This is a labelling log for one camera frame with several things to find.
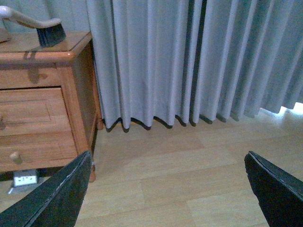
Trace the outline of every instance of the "wooden nightstand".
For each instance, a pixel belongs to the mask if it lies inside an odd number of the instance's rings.
[[[103,124],[90,41],[67,32],[50,48],[36,33],[0,43],[0,172],[64,166],[92,149]]]

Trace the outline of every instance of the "nightstand top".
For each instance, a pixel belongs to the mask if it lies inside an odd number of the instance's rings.
[[[66,38],[53,47],[42,48],[37,33],[14,33],[0,43],[0,64],[56,63],[71,61],[91,40],[90,32],[66,32]]]

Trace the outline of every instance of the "drawer knob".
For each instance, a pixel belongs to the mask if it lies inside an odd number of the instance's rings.
[[[3,122],[3,117],[0,115],[0,130],[5,130],[5,124]]]
[[[14,163],[18,165],[22,163],[21,154],[19,152],[14,152],[9,157]]]

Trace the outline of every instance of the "brush handle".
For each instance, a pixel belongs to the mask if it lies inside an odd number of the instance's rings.
[[[61,24],[62,22],[58,18],[54,18],[47,21],[38,21],[7,6],[0,6],[0,18],[7,19],[11,22],[15,22],[17,24],[21,24],[31,28],[47,28]]]

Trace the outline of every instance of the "brush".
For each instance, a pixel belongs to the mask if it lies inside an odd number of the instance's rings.
[[[62,21],[58,18],[47,21],[38,21],[7,6],[0,6],[0,18],[25,27],[36,28],[41,47],[55,46],[66,37],[61,24]]]

